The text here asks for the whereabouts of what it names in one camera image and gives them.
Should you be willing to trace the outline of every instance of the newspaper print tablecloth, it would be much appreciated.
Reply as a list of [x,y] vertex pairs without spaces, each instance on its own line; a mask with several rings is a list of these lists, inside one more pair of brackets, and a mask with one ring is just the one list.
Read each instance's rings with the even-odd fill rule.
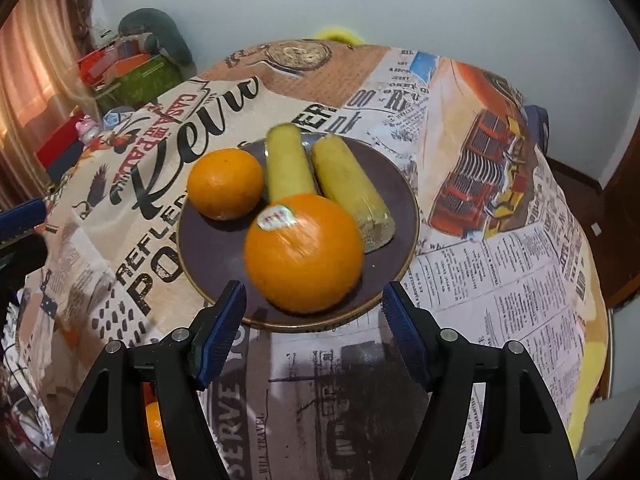
[[[398,165],[420,208],[405,289],[472,341],[522,341],[575,449],[604,365],[604,302],[522,100],[500,76],[447,58],[291,40],[236,52],[139,110],[50,200],[49,259],[22,299],[19,357],[51,436],[108,340],[155,341],[204,306],[175,245],[191,164],[292,121]],[[379,307],[330,332],[241,327],[201,400],[231,478],[264,480],[395,479],[428,403]],[[470,468],[482,401],[480,384],[455,478]]]

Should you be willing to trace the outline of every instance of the printed eagle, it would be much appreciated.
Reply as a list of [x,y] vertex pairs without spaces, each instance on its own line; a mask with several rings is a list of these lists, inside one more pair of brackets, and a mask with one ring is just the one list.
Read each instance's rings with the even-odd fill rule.
[[82,200],[82,202],[73,206],[73,209],[84,206],[84,211],[79,214],[82,220],[86,219],[89,216],[89,213],[94,210],[94,207],[96,207],[106,196],[105,190],[107,189],[108,170],[109,167],[106,164],[103,164],[98,168],[98,171],[94,175],[94,179],[91,181],[91,186],[89,186],[89,194],[87,195],[86,200]]

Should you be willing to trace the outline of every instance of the fruit sticker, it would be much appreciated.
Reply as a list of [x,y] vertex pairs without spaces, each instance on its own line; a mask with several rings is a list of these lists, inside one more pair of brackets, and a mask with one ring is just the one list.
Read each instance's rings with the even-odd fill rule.
[[281,227],[291,226],[296,223],[296,217],[293,216],[291,209],[283,205],[273,205],[262,211],[256,223],[260,229],[265,231],[275,231]]

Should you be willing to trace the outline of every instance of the green box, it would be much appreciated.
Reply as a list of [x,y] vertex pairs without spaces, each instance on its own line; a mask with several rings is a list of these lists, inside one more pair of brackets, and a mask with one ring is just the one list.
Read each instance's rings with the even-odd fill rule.
[[114,83],[114,97],[137,110],[182,83],[182,75],[165,57],[155,56]]

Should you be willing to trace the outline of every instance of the orange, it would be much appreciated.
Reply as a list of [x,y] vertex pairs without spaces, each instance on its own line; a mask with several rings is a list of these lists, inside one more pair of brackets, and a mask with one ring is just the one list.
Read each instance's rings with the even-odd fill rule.
[[149,428],[149,438],[157,444],[164,444],[160,407],[157,401],[146,406],[146,425]]
[[142,394],[143,394],[143,397],[145,397],[145,406],[147,404],[151,404],[152,402],[155,402],[156,400],[158,400],[158,398],[156,397],[156,394],[151,388],[151,383],[142,383]]
[[244,242],[246,272],[283,310],[309,314],[338,303],[357,283],[364,247],[356,222],[335,202],[288,196],[263,210]]
[[202,156],[187,180],[189,200],[212,220],[235,220],[246,215],[258,204],[263,188],[260,162],[237,148]]
[[166,448],[162,420],[160,419],[160,407],[157,401],[146,406],[146,425],[149,430],[151,451],[156,463],[160,465],[169,463],[169,452]]

